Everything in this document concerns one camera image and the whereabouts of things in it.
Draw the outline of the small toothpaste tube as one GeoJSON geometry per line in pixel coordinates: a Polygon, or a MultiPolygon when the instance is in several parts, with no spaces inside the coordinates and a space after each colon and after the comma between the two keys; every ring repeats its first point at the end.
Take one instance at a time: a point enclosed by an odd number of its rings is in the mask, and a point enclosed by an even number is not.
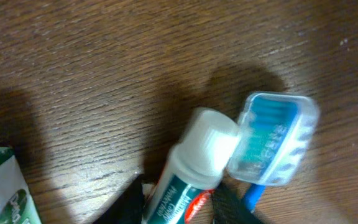
{"type": "Polygon", "coordinates": [[[222,181],[238,143],[235,121],[216,110],[198,108],[169,152],[142,223],[189,223],[222,181]]]}

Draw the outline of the blue white toothbrush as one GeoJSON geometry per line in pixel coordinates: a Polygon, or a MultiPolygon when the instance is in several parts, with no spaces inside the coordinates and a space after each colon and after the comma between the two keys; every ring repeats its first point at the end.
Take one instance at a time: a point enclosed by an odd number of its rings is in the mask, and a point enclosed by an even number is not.
{"type": "Polygon", "coordinates": [[[267,186],[287,185],[308,150],[320,110],[307,96],[258,91],[241,111],[239,144],[228,174],[250,183],[242,203],[253,212],[267,186]]]}

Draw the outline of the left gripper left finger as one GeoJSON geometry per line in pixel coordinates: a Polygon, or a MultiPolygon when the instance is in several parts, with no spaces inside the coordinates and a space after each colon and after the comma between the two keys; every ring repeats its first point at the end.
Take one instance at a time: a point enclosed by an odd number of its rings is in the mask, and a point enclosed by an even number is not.
{"type": "Polygon", "coordinates": [[[93,224],[141,224],[145,205],[143,175],[138,175],[93,224]]]}

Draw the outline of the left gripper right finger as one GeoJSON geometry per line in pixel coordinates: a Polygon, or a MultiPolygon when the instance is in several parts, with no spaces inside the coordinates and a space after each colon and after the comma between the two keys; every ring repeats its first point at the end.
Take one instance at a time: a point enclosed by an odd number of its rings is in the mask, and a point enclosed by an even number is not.
{"type": "Polygon", "coordinates": [[[253,215],[224,183],[212,194],[213,224],[264,224],[253,215]]]}

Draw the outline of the green white soap packet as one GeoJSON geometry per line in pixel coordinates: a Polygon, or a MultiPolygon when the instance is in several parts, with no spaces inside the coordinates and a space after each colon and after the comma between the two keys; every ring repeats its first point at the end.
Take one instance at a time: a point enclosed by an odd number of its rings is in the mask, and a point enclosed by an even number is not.
{"type": "Polygon", "coordinates": [[[0,224],[41,224],[14,152],[0,147],[0,224]]]}

